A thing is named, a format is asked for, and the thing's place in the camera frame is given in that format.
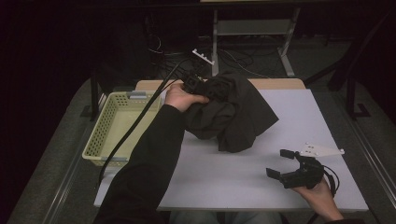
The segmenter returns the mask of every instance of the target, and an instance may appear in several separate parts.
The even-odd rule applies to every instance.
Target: desk
[[[279,121],[256,138],[252,148],[239,153],[219,152],[216,140],[198,140],[186,133],[177,168],[160,210],[276,210],[308,209],[290,189],[265,175],[265,168],[282,174],[295,171],[297,161],[279,156],[279,150],[301,150],[306,142],[337,148],[310,90],[298,79],[251,79]],[[136,88],[154,90],[160,81],[143,81]],[[318,159],[341,180],[335,201],[344,211],[364,211],[367,206],[342,156]],[[99,206],[117,169],[106,169],[95,205]]]

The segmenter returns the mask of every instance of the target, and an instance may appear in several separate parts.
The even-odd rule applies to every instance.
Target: plastic basket
[[[82,158],[90,160],[97,166],[103,166],[110,152],[136,121],[153,93],[154,91],[110,93],[82,152]],[[155,118],[160,107],[161,97],[158,97],[108,166],[123,166],[128,162],[134,146]]]

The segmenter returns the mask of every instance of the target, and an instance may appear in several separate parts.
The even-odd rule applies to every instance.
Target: white bracket
[[[343,154],[345,154],[345,151],[343,149],[321,147],[309,143],[305,143],[303,150],[300,151],[300,156],[305,156],[305,157],[325,157],[325,156],[334,156],[334,155],[343,155]]]
[[[201,59],[205,60],[207,63],[210,63],[210,64],[212,64],[212,65],[215,64],[215,61],[210,62],[210,61],[204,56],[204,54],[199,54],[199,53],[197,52],[197,49],[193,50],[192,53],[194,53],[196,56],[200,57]]]

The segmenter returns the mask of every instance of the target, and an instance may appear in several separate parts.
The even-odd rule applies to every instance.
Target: crumpled black cloth
[[[239,152],[252,147],[256,136],[278,121],[272,108],[245,77],[225,72],[206,84],[219,97],[205,105],[192,105],[185,112],[186,130],[199,139],[217,137],[219,151]]]

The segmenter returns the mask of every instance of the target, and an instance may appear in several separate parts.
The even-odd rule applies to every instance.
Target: black jacket
[[[163,105],[114,177],[94,223],[164,223],[156,209],[175,171],[184,131],[183,115]]]

